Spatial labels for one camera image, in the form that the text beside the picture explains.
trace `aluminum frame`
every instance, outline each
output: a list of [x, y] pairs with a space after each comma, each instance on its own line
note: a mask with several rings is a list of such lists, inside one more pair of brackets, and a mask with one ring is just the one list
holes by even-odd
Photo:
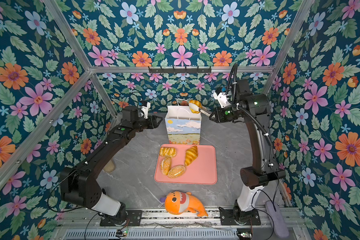
[[315, 2], [315, 0], [303, 0], [303, 2], [301, 3], [300, 8], [299, 8], [298, 12], [296, 13], [295, 19], [292, 22], [289, 33], [288, 33], [287, 37], [285, 38], [283, 46], [281, 47], [281, 50], [279, 51], [279, 54], [276, 58], [276, 61], [274, 64], [274, 71], [268, 77], [267, 82], [264, 84], [263, 90], [261, 91], [262, 94], [267, 95], [269, 90], [271, 89], [272, 83], [276, 79], [277, 75], [279, 74], [281, 66], [283, 65], [283, 62], [289, 52], [289, 49], [292, 47], [293, 41], [295, 40], [298, 32], [300, 31], [300, 28], [301, 28], [305, 18], [307, 17], [307, 15], [312, 7], [312, 4], [314, 2]]

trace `marble table surface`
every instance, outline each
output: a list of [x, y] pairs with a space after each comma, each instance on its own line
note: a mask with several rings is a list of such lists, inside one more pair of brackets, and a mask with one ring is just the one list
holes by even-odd
[[[230, 206], [239, 197], [243, 182], [240, 169], [252, 165], [252, 152], [248, 130], [244, 123], [215, 123], [203, 115], [200, 144], [216, 149], [217, 183], [214, 185], [170, 184], [154, 180], [160, 146], [168, 143], [165, 122], [156, 129], [138, 132], [127, 146], [113, 158], [116, 169], [110, 174], [102, 171], [97, 178], [99, 185], [110, 197], [124, 202], [127, 208], [150, 208], [160, 205], [159, 199], [178, 190], [192, 192], [205, 206]], [[276, 181], [264, 188], [273, 197]], [[261, 193], [256, 205], [263, 205], [268, 198]], [[275, 203], [284, 205], [280, 192]]]

